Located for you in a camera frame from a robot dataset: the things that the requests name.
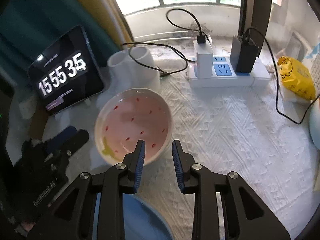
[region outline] yellow package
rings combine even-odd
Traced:
[[[282,84],[292,92],[305,99],[314,100],[316,89],[309,70],[300,61],[292,57],[281,57],[278,60]]]

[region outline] white power strip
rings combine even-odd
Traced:
[[[213,56],[212,76],[210,78],[197,77],[197,65],[189,64],[186,75],[192,88],[202,87],[241,87],[267,86],[270,75],[257,57],[251,73],[235,73],[229,57]]]

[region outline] teal curtain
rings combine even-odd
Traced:
[[[119,48],[77,0],[11,0],[0,15],[0,68],[19,85],[27,85],[31,63],[79,24],[99,67],[106,66]]]

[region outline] black triangular cutout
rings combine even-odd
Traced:
[[[79,189],[75,188],[68,197],[61,203],[61,205],[54,212],[54,216],[66,221],[70,221],[72,218],[73,210],[75,208]]]
[[[242,203],[244,206],[244,212],[248,220],[253,220],[262,217],[264,212],[260,206],[254,201],[250,194],[243,188],[239,188]]]

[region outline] digital clock display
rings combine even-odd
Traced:
[[[101,92],[104,84],[81,26],[60,37],[28,70],[49,114]]]

